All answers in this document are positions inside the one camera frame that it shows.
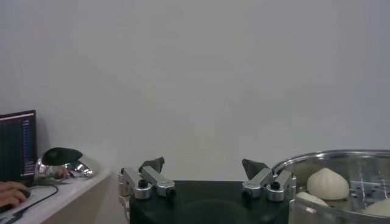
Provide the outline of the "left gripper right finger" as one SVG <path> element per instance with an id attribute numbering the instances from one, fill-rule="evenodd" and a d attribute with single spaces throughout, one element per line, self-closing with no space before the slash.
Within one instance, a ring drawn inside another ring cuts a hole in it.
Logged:
<path id="1" fill-rule="evenodd" d="M 242 183 L 242 196 L 245 201 L 260 198 L 265 193 L 270 201 L 281 202 L 292 200 L 296 194 L 296 176 L 288 170 L 269 168 L 265 163 L 243 159 L 247 181 Z"/>

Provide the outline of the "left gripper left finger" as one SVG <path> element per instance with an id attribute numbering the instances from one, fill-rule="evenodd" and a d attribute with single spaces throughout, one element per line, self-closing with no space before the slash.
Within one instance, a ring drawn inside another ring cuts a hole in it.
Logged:
<path id="1" fill-rule="evenodd" d="M 136 200 L 151 199 L 153 189 L 157 195 L 171 199 L 176 196 L 176 184 L 174 181 L 165 178 L 162 168 L 165 163 L 164 157 L 147 160 L 138 169 L 123 167 L 118 174 L 119 202 L 125 213 L 130 212 L 130 199 Z"/>

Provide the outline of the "person's hand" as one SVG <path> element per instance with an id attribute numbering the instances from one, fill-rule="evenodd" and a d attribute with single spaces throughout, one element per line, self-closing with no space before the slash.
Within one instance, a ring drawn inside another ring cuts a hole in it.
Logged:
<path id="1" fill-rule="evenodd" d="M 18 207 L 27 200 L 28 193 L 29 189 L 24 184 L 12 181 L 1 182 L 1 207 Z"/>

